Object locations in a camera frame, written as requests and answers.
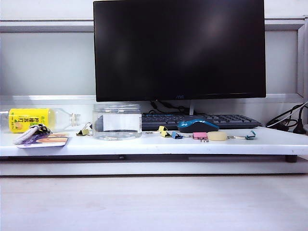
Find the monitor stand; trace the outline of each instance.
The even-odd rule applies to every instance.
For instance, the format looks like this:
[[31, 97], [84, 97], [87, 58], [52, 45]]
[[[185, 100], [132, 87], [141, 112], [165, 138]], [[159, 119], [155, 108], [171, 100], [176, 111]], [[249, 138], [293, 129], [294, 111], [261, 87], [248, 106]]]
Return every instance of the monitor stand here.
[[190, 116], [193, 115], [194, 104], [195, 104], [195, 101], [194, 101], [194, 100], [190, 100], [190, 106], [189, 106], [189, 115], [190, 115]]

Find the desk surface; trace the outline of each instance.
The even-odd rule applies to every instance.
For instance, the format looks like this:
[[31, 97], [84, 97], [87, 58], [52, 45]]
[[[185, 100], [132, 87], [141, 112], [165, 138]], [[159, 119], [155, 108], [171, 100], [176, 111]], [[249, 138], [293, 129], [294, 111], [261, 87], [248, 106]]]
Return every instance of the desk surface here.
[[[64, 147], [20, 149], [13, 145], [18, 134], [2, 133], [0, 156], [102, 155], [102, 154], [308, 154], [308, 136], [258, 127], [254, 140], [200, 142], [191, 138], [175, 140], [160, 134], [124, 141], [102, 141], [90, 136], [77, 137], [76, 131]], [[230, 136], [246, 136], [251, 129], [225, 130]]]
[[0, 178], [4, 231], [307, 231], [308, 175]]

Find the clear plastic jar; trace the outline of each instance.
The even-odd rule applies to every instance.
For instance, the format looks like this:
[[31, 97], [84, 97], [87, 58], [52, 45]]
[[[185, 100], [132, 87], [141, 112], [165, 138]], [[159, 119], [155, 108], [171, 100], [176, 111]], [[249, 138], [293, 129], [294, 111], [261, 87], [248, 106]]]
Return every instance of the clear plastic jar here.
[[102, 140], [126, 140], [142, 135], [139, 104], [102, 103], [94, 105], [93, 137]]

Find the monitor logo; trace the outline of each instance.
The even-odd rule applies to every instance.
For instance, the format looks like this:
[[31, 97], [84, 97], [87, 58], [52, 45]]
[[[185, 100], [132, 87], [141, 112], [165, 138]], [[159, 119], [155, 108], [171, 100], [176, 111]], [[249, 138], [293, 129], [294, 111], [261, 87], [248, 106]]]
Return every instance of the monitor logo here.
[[177, 95], [175, 98], [177, 100], [183, 100], [185, 97], [183, 95]]

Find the yellow label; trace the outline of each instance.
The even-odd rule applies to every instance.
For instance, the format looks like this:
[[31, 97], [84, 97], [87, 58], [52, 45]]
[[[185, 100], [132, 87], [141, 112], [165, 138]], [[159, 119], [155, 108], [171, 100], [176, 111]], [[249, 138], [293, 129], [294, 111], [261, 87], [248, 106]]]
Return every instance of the yellow label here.
[[50, 108], [12, 108], [9, 112], [9, 128], [13, 133], [25, 132], [30, 126], [44, 124], [50, 126]]

